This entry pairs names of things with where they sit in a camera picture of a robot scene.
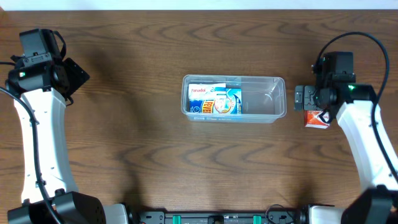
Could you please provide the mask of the white blue Panadol box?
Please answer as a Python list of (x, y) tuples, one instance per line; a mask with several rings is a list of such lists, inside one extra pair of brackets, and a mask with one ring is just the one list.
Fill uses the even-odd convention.
[(189, 84), (189, 100), (215, 100), (226, 97), (226, 84)]

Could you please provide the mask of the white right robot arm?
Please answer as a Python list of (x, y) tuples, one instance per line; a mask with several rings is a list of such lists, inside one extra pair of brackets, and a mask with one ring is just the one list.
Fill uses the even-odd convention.
[(361, 194), (348, 208), (311, 205), (306, 223), (396, 223), (397, 155), (388, 138), (371, 85), (353, 75), (317, 79), (295, 88), (295, 109), (327, 114), (343, 130), (358, 170)]

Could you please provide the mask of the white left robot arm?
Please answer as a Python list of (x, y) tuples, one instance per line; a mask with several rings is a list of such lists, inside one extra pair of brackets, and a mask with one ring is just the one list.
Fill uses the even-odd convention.
[(9, 223), (128, 223), (122, 203), (103, 205), (80, 193), (65, 139), (67, 100), (90, 76), (72, 59), (49, 53), (18, 57), (6, 93), (14, 99), (24, 150), (22, 205)]

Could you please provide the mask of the red Panadol box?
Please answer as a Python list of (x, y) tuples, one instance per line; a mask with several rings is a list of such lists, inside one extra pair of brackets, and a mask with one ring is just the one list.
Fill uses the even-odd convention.
[(326, 129), (330, 126), (327, 123), (329, 113), (323, 111), (306, 111), (304, 113), (304, 126), (306, 128)]

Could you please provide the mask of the blue Kool Fever box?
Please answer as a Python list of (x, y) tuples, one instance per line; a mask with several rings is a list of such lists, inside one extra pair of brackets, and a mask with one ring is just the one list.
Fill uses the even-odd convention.
[(215, 100), (189, 100), (189, 112), (209, 114), (241, 114), (242, 91), (227, 88), (226, 97)]

